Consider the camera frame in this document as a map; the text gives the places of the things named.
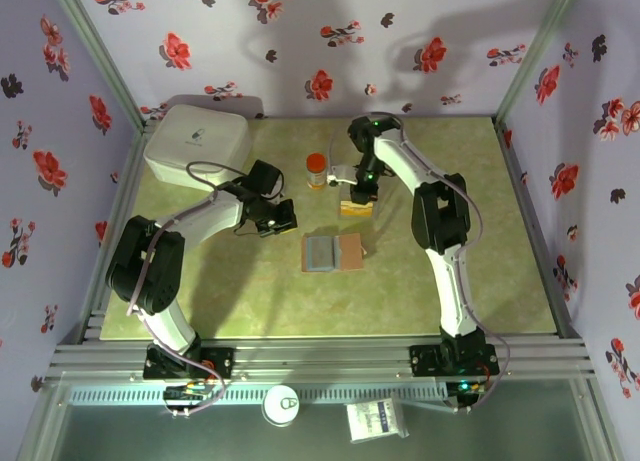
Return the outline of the wide aluminium frame rail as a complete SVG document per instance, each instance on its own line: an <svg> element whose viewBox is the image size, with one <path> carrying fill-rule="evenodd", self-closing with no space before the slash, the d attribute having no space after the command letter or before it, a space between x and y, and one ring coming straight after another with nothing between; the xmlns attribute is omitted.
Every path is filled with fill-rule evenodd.
<svg viewBox="0 0 640 461"><path fill-rule="evenodd" d="M410 349L438 343L436 336L302 337L210 339L207 348L234 351L236 383L394 382L412 378ZM512 380L592 378L594 365L584 342L555 335L516 335L495 341L502 378ZM138 382L144 341L90 339L58 346L45 373L49 382L89 380Z"/></svg>

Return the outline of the white zip pill case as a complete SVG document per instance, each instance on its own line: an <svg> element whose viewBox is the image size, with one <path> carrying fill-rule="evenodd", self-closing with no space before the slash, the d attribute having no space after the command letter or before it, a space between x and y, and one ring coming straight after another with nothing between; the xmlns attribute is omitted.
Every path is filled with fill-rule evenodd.
<svg viewBox="0 0 640 461"><path fill-rule="evenodd" d="M181 104L155 128L144 159L158 180L206 190L203 180L218 185L235 178L252 144L244 117Z"/></svg>

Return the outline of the clear bag with papers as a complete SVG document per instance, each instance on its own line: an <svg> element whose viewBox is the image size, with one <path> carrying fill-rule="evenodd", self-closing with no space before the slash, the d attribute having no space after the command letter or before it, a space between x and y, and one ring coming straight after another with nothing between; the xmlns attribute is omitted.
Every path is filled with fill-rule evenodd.
<svg viewBox="0 0 640 461"><path fill-rule="evenodd" d="M352 443L409 436L403 411L394 398L347 404L346 412Z"/></svg>

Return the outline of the aluminium corner post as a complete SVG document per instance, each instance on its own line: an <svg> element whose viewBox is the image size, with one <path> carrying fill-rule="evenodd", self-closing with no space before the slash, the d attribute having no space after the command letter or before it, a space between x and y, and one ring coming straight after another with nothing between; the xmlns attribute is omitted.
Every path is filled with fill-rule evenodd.
<svg viewBox="0 0 640 461"><path fill-rule="evenodd" d="M544 56L549 43L559 29L572 3L573 0L553 0L549 9L545 12L540 28L528 47L523 61L517 69L496 113L492 116L493 126L496 130L506 122L507 116L524 89L526 82L532 76L537 63Z"/></svg>
<svg viewBox="0 0 640 461"><path fill-rule="evenodd" d="M100 71L128 120L139 133L143 133L145 129L143 116L139 113L124 78L121 76L114 59L109 53L83 3L81 0L56 1L65 11L70 23L91 55L94 64Z"/></svg>

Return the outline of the white round lid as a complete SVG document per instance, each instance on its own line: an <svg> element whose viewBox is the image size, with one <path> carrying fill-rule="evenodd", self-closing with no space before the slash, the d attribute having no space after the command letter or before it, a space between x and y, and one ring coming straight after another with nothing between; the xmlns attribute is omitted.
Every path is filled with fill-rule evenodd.
<svg viewBox="0 0 640 461"><path fill-rule="evenodd" d="M287 427L299 413L299 396L289 386L276 385L266 392L261 408L263 417L269 424L280 428Z"/></svg>

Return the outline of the brown leather card holder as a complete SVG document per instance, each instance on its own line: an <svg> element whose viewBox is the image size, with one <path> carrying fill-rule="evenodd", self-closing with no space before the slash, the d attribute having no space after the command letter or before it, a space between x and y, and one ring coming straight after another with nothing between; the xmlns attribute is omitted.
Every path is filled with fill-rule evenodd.
<svg viewBox="0 0 640 461"><path fill-rule="evenodd" d="M330 236L334 241L335 268L330 272L310 272L306 269L305 241L310 236ZM301 271L305 273L332 273L360 270L364 266L364 250L359 233L340 235L308 235L301 241Z"/></svg>

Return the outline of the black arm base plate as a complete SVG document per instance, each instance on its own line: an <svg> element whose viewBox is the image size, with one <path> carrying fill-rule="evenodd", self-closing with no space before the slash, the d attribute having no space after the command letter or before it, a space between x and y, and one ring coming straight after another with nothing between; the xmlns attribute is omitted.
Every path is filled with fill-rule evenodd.
<svg viewBox="0 0 640 461"><path fill-rule="evenodd" d="M500 367L491 344L466 354L456 354L444 343L409 347L409 361L415 377L497 376Z"/></svg>
<svg viewBox="0 0 640 461"><path fill-rule="evenodd" d="M200 347L190 350L185 356L196 363L196 366L167 353L156 344L148 345L143 378L145 380L204 380L214 377L210 373L210 370L213 370L225 380L231 379L235 364L233 348Z"/></svg>

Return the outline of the small electronics board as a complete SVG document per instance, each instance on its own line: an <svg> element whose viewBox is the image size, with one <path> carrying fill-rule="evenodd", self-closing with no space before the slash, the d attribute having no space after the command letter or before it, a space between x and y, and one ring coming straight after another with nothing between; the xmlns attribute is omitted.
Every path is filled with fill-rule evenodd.
<svg viewBox="0 0 640 461"><path fill-rule="evenodd" d="M173 416L189 416L195 408L203 405L210 397L213 386L204 382L168 386L162 393L165 408Z"/></svg>
<svg viewBox="0 0 640 461"><path fill-rule="evenodd" d="M486 381L462 380L447 382L446 407L454 414L469 414L478 407L487 391Z"/></svg>

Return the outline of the orange pill bottle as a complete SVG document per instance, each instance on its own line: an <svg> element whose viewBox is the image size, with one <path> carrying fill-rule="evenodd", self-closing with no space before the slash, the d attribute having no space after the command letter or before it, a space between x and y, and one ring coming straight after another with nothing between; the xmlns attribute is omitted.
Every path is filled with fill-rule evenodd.
<svg viewBox="0 0 640 461"><path fill-rule="evenodd" d="M322 189L327 183L327 160L319 152L306 158L307 184L311 189Z"/></svg>

